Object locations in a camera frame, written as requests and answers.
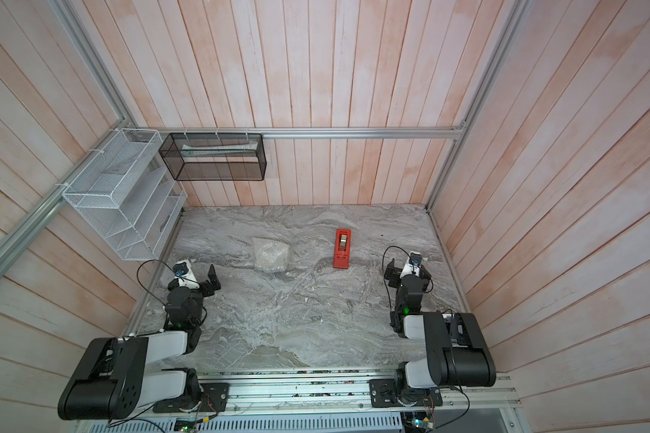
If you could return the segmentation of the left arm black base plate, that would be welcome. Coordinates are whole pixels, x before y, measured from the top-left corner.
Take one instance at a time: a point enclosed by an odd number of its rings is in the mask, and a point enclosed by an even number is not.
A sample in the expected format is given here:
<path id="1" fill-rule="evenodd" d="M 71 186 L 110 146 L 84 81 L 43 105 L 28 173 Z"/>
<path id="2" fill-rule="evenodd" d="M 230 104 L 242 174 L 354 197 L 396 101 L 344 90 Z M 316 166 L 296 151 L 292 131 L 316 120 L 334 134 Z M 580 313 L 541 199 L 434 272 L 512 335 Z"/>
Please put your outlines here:
<path id="1" fill-rule="evenodd" d="M 211 412 L 221 413 L 227 408 L 229 384 L 227 382 L 201 382 L 197 389 L 186 391 L 175 399 L 157 402 L 154 413 Z"/>

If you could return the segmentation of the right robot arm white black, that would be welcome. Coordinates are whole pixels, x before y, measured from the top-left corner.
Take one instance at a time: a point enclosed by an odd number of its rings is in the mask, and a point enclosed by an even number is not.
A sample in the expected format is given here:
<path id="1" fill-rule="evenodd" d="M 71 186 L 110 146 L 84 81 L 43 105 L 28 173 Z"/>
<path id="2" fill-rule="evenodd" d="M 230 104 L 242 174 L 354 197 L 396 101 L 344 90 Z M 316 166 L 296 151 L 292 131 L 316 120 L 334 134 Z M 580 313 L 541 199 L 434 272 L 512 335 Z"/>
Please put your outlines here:
<path id="1" fill-rule="evenodd" d="M 424 343 L 425 355 L 404 361 L 391 380 L 369 383 L 375 407 L 416 406 L 441 402 L 443 388 L 490 388 L 498 377 L 476 317 L 467 312 L 424 311 L 424 296 L 433 291 L 433 277 L 418 253 L 406 253 L 404 265 L 381 260 L 390 307 L 390 326 L 399 337 Z"/>

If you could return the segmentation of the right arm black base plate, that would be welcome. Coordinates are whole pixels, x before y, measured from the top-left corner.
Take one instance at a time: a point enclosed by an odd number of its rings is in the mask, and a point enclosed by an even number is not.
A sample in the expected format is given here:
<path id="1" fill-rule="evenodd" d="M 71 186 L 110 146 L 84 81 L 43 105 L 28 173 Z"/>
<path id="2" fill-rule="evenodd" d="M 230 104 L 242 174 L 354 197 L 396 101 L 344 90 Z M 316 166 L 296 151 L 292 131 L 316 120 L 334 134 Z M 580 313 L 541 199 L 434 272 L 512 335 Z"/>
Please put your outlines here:
<path id="1" fill-rule="evenodd" d="M 373 379 L 368 382 L 370 402 L 374 408 L 442 406 L 439 388 L 416 389 L 397 379 Z"/>

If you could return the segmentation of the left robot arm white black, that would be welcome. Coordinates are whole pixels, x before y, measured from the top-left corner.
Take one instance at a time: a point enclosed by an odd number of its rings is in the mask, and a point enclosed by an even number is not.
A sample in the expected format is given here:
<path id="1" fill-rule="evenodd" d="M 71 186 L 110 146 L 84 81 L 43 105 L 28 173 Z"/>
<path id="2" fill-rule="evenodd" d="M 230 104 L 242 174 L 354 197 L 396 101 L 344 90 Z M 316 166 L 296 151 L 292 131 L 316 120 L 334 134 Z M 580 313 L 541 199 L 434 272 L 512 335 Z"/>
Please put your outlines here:
<path id="1" fill-rule="evenodd" d="M 175 367 L 149 373 L 151 364 L 189 355 L 209 317 L 205 299 L 221 289 L 214 267 L 197 279 L 190 260 L 172 266 L 164 325 L 155 333 L 100 337 L 88 345 L 58 402 L 63 420 L 127 420 L 136 410 L 157 413 L 225 411 L 227 384 L 202 384 L 197 371 Z"/>

